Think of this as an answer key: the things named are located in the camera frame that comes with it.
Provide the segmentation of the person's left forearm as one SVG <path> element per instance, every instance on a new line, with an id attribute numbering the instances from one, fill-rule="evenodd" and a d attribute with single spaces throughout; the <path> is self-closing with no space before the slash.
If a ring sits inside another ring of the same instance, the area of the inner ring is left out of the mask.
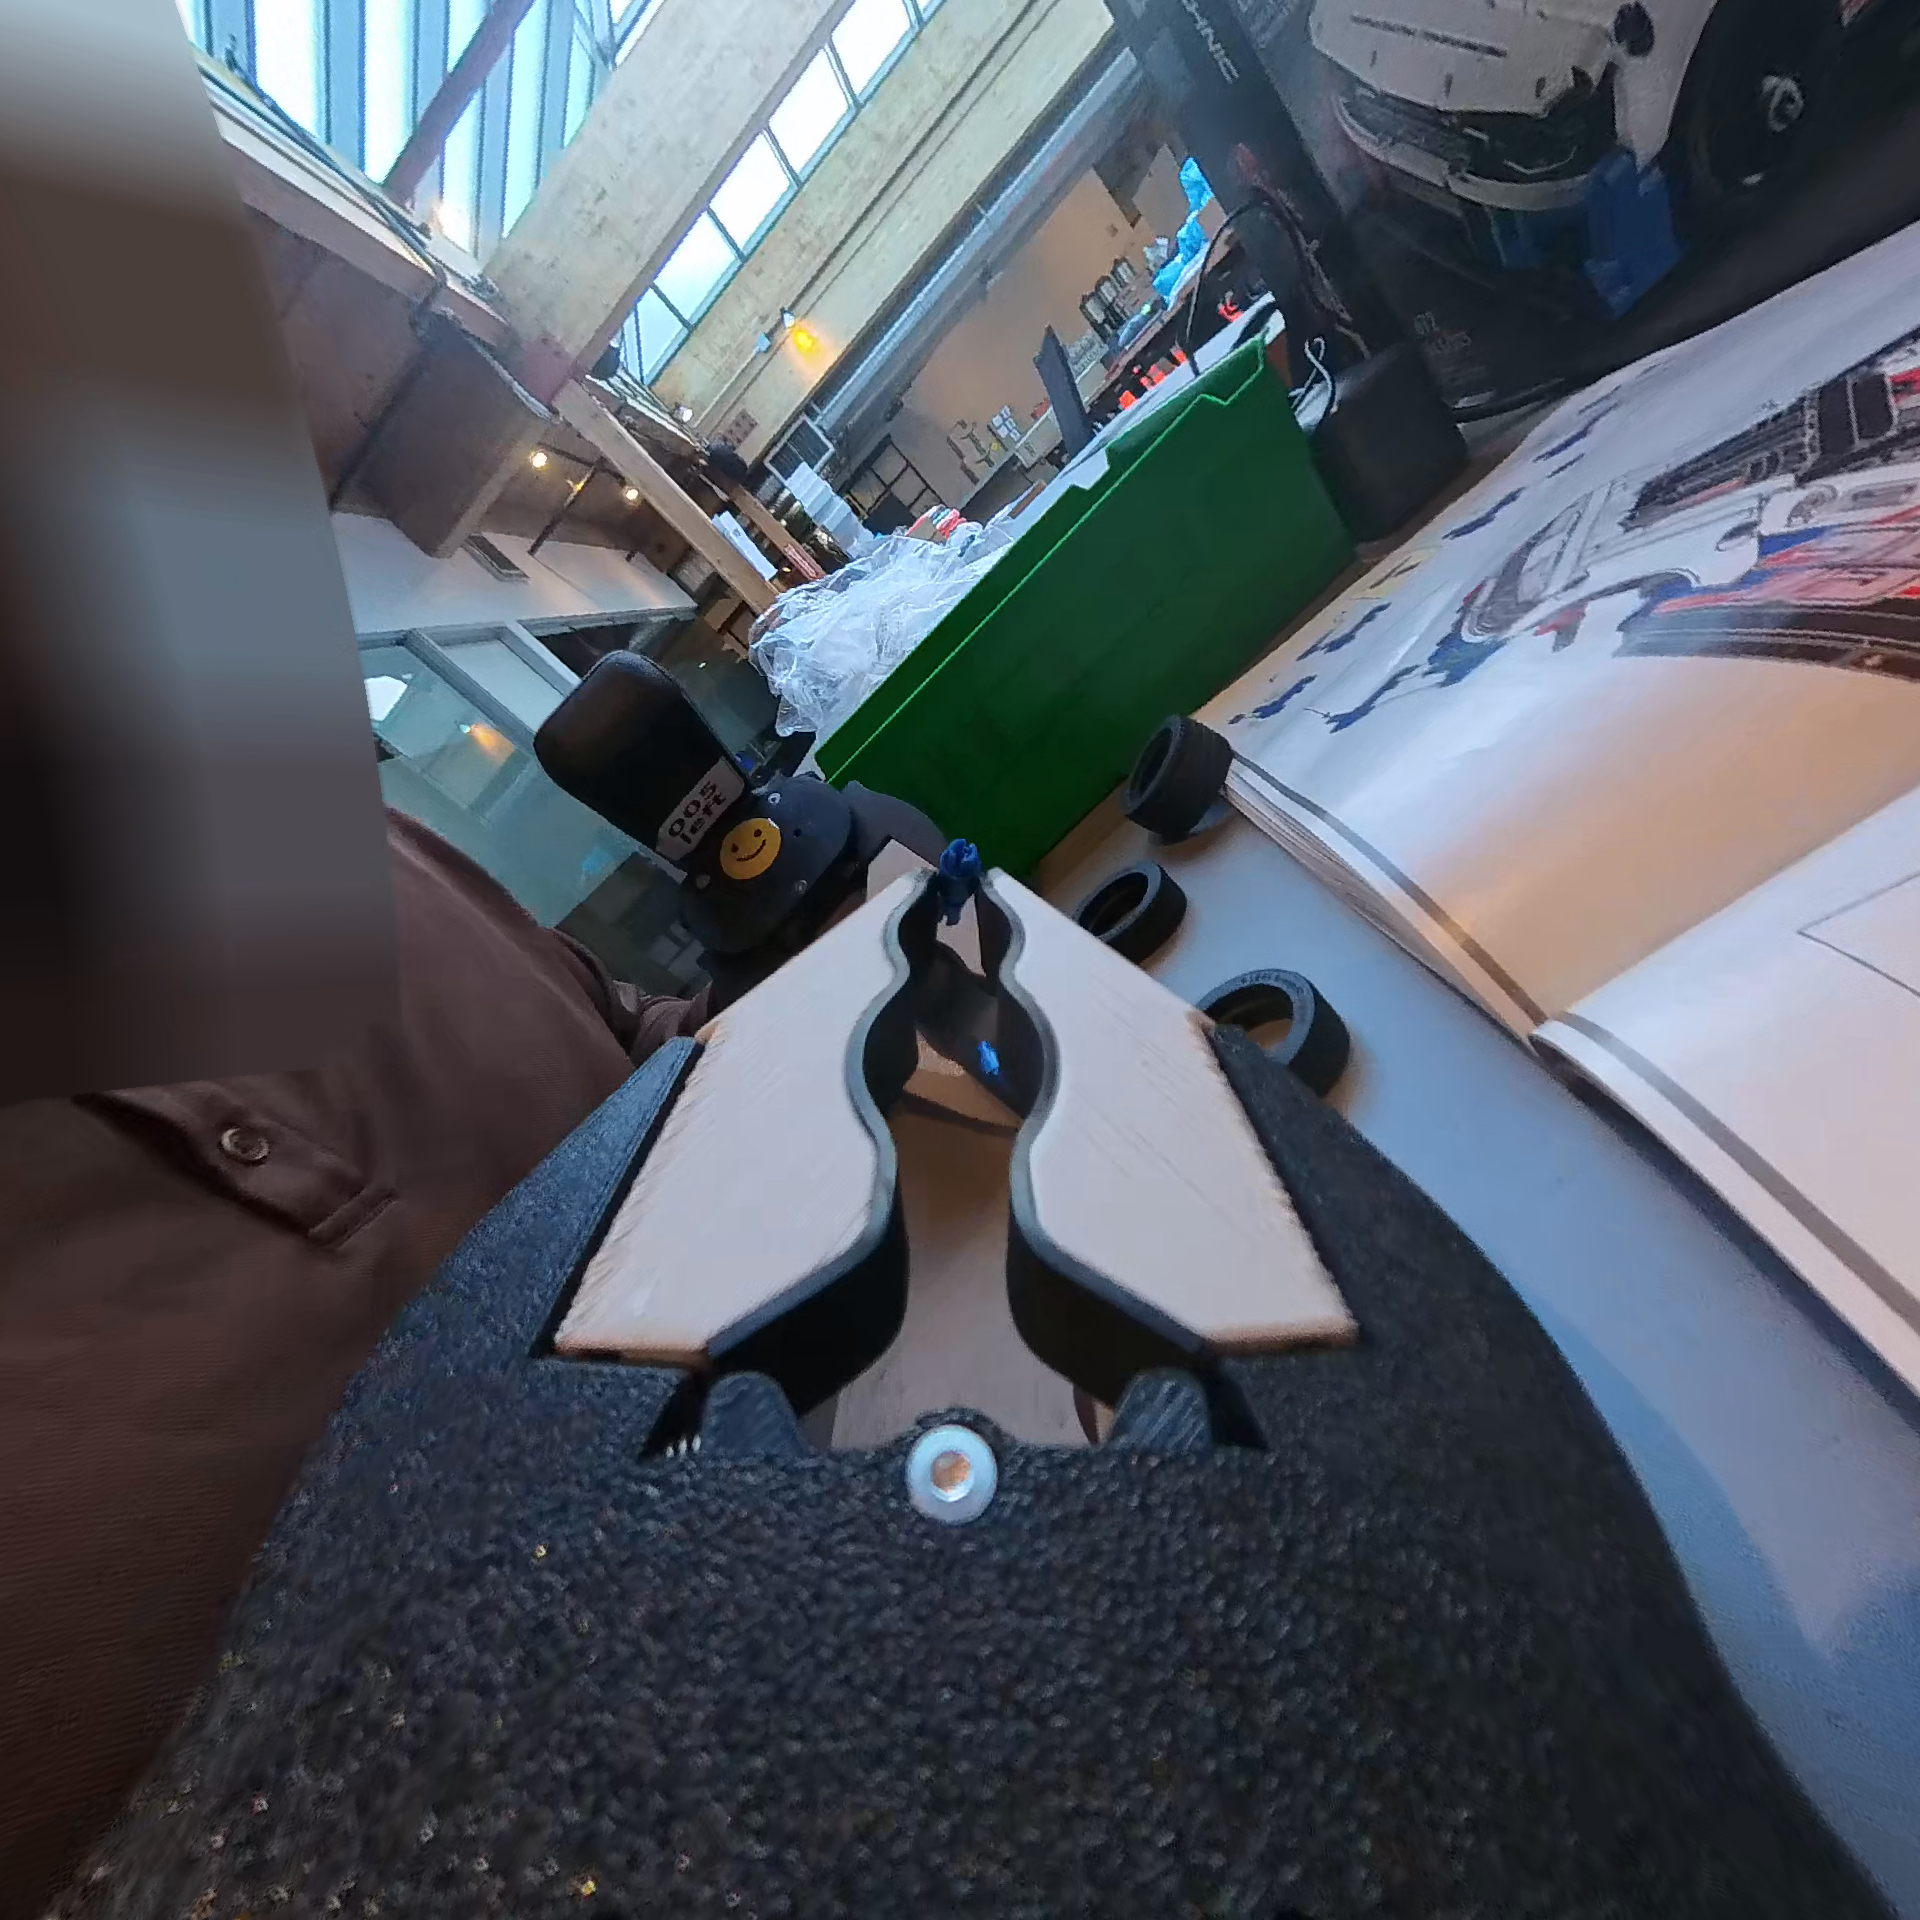
<path id="1" fill-rule="evenodd" d="M 659 1055 L 672 1037 L 693 1037 L 716 1008 L 716 988 L 705 978 L 701 993 L 642 993 L 635 978 L 617 978 L 581 941 L 566 929 L 545 929 L 551 946 L 566 950 L 571 973 L 581 978 L 591 1016 L 612 1027 L 625 1055 L 642 1068 Z"/>

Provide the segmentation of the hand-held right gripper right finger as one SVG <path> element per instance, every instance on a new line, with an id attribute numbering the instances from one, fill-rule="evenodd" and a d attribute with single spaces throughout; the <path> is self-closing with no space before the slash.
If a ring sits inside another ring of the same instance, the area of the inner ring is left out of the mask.
<path id="1" fill-rule="evenodd" d="M 976 890 L 1009 1145 L 1006 1291 L 1019 1344 L 1094 1404 L 1181 1372 L 1249 1424 L 1232 1364 L 1356 1341 L 1214 1024 L 1018 876 Z"/>

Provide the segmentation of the wooden wall ledge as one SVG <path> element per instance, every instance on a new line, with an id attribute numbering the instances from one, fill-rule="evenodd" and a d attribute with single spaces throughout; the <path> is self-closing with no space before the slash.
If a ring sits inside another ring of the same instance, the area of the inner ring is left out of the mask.
<path id="1" fill-rule="evenodd" d="M 612 477 L 722 576 L 734 606 L 772 609 L 776 587 L 682 479 L 682 469 L 709 469 L 685 423 L 635 375 L 566 375 L 526 395 L 479 272 L 464 272 L 426 223 L 252 77 L 213 55 L 196 55 L 196 68 L 269 257 L 328 503 L 370 503 L 418 551 L 456 558 L 525 477 L 578 461 L 581 479 L 543 543 L 591 477 Z"/>

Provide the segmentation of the grey desk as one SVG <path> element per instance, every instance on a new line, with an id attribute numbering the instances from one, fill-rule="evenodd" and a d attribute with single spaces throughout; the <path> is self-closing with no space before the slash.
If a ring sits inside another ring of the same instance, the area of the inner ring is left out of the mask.
<path id="1" fill-rule="evenodd" d="M 1761 1724 L 1914 1917 L 1914 1386 L 1660 1141 L 1228 818 L 1160 852 L 1159 973 L 1309 973 L 1356 1035 L 1335 1102 L 1562 1344 Z"/>

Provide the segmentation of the open instruction booklet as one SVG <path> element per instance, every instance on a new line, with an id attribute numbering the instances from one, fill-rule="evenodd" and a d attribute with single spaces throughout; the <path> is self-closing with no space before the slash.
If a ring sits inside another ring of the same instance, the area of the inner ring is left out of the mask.
<path id="1" fill-rule="evenodd" d="M 1920 1372 L 1920 227 L 1617 371 L 1214 695 L 1228 800 Z"/>

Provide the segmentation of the black car picture box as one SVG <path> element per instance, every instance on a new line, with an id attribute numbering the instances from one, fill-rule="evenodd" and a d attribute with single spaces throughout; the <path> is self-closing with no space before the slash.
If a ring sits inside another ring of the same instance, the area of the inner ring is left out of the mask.
<path id="1" fill-rule="evenodd" d="M 1565 395 L 1920 210 L 1914 0 L 1109 4 L 1298 347 Z"/>

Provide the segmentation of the clear plastic bag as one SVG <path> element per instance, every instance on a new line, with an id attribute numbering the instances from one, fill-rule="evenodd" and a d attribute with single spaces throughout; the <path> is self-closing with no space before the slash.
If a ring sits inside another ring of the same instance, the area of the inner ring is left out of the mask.
<path id="1" fill-rule="evenodd" d="M 830 738 L 1018 543 L 1018 522 L 941 509 L 882 537 L 848 570 L 787 587 L 754 621 L 754 672 L 776 695 L 776 733 Z"/>

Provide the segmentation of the black case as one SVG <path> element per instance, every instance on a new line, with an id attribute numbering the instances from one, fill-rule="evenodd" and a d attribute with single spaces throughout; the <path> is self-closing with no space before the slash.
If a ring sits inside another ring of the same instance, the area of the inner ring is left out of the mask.
<path id="1" fill-rule="evenodd" d="M 1356 549 L 1399 537 L 1464 469 L 1466 439 L 1416 347 L 1368 350 L 1335 375 L 1335 398 L 1309 431 L 1321 486 Z"/>

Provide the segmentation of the green storage bin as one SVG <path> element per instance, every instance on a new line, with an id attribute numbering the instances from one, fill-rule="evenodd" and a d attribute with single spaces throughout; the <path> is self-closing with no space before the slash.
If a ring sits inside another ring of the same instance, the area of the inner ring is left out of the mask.
<path id="1" fill-rule="evenodd" d="M 830 733 L 817 769 L 1028 876 L 1207 706 L 1356 549 L 1262 338 L 1138 409 Z"/>

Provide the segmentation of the large window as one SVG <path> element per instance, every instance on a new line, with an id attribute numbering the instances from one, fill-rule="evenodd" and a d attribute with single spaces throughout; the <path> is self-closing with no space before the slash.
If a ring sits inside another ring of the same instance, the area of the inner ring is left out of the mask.
<path id="1" fill-rule="evenodd" d="M 365 193 L 390 190 L 402 152 L 426 125 L 426 99 L 454 65 L 479 48 L 497 4 L 479 0 L 182 0 L 189 40 L 230 68 L 299 149 L 328 152 Z M 534 206 L 534 190 L 642 55 L 659 4 L 642 0 L 534 0 L 513 40 L 489 61 L 472 105 L 439 152 L 390 218 L 425 250 L 439 236 L 464 257 L 489 257 Z M 776 218 L 821 168 L 830 149 L 864 115 L 897 68 L 941 0 L 833 4 L 821 55 L 754 125 L 746 152 L 678 236 L 661 272 L 642 286 L 612 350 L 617 371 L 659 384 L 693 321 L 746 272 Z"/>

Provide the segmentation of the black toy tyre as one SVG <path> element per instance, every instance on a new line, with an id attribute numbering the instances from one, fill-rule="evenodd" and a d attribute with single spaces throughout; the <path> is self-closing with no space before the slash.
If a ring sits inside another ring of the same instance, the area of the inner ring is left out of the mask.
<path id="1" fill-rule="evenodd" d="M 1335 1096 L 1352 1068 L 1352 1027 L 1335 996 L 1289 967 L 1247 967 L 1200 996 L 1214 1027 L 1249 1035 L 1316 1096 Z"/>
<path id="2" fill-rule="evenodd" d="M 1228 769 L 1232 748 L 1214 731 L 1160 718 L 1123 779 L 1123 818 L 1150 840 L 1181 843 L 1219 802 Z"/>
<path id="3" fill-rule="evenodd" d="M 1181 920 L 1186 889 L 1160 861 L 1129 861 L 1076 906 L 1076 929 L 1129 962 L 1150 962 Z"/>

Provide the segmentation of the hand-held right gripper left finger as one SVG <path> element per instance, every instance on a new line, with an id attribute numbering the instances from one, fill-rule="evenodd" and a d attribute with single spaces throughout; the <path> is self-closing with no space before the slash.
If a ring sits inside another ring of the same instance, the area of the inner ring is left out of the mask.
<path id="1" fill-rule="evenodd" d="M 598 1231 L 558 1357 L 766 1372 L 833 1404 L 903 1325 L 894 1102 L 909 1086 L 932 870 L 903 870 L 705 1024 Z"/>

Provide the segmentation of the wooden beam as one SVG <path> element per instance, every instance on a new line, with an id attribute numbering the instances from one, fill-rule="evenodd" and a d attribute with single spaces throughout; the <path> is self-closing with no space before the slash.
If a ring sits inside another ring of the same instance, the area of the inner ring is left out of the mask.
<path id="1" fill-rule="evenodd" d="M 489 257 L 558 398 L 612 338 L 709 423 L 787 423 L 1109 55 L 1109 4 L 645 4 Z"/>

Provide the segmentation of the white framed glass partition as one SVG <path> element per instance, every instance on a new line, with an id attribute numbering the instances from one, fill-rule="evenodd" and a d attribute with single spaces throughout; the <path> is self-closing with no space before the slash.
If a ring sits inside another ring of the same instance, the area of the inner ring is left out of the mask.
<path id="1" fill-rule="evenodd" d="M 682 996 L 705 973 L 678 883 L 534 755 L 543 720 L 612 651 L 661 666 L 734 755 L 776 748 L 776 695 L 701 617 L 472 621 L 361 640 L 375 779 L 543 929 L 589 946 L 617 978 Z"/>

